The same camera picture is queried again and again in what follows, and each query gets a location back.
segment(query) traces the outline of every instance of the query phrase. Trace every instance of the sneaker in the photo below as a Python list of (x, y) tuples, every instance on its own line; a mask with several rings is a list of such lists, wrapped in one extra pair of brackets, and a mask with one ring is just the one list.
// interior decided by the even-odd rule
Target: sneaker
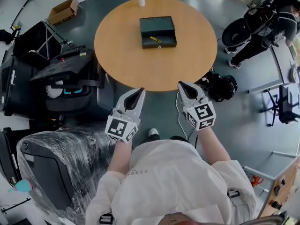
[(230, 53), (237, 53), (238, 50), (235, 49), (234, 51), (229, 51), (229, 50), (228, 50), (228, 47), (226, 47), (226, 48), (225, 48), (225, 52), (226, 52), (227, 54), (230, 54)]
[(239, 62), (238, 64), (235, 64), (235, 63), (232, 62), (232, 60), (229, 60), (229, 61), (228, 61), (228, 65), (229, 65), (230, 67), (233, 67), (233, 68), (236, 68), (236, 69), (239, 69), (239, 68), (240, 68), (240, 62)]
[(157, 135), (158, 135), (158, 131), (157, 131), (155, 128), (151, 128), (151, 129), (149, 130), (148, 136), (151, 136), (151, 135), (154, 135), (154, 134), (157, 134)]

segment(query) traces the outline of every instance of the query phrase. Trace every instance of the round wooden table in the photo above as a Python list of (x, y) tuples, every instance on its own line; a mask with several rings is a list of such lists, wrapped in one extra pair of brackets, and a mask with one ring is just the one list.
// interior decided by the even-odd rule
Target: round wooden table
[[(175, 48), (142, 49), (140, 18), (171, 16)], [(195, 82), (213, 65), (215, 32), (196, 9), (179, 0), (130, 0), (112, 10), (95, 35), (95, 53), (102, 68), (115, 80), (148, 91), (177, 89), (178, 81)]]

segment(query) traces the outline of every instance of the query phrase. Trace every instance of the black metal box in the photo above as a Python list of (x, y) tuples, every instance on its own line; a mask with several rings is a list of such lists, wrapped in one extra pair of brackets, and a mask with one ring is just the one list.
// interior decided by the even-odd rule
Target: black metal box
[(140, 19), (143, 48), (176, 47), (175, 26), (170, 16)]

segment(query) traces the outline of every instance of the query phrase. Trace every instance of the black and white marker cube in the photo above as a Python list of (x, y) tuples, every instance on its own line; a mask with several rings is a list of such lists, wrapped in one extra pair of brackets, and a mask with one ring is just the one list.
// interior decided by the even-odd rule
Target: black and white marker cube
[(188, 108), (186, 116), (187, 120), (197, 131), (213, 126), (216, 120), (216, 112), (212, 102)]
[(135, 122), (113, 116), (108, 117), (105, 127), (105, 133), (108, 136), (122, 143), (128, 143), (137, 131), (138, 128)]

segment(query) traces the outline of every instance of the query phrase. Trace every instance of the black backpack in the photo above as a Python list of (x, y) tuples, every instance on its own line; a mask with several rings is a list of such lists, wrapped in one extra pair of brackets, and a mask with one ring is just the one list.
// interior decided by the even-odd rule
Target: black backpack
[(233, 76), (221, 78), (215, 82), (208, 91), (208, 95), (216, 102), (222, 102), (224, 99), (231, 99), (238, 89), (238, 85)]

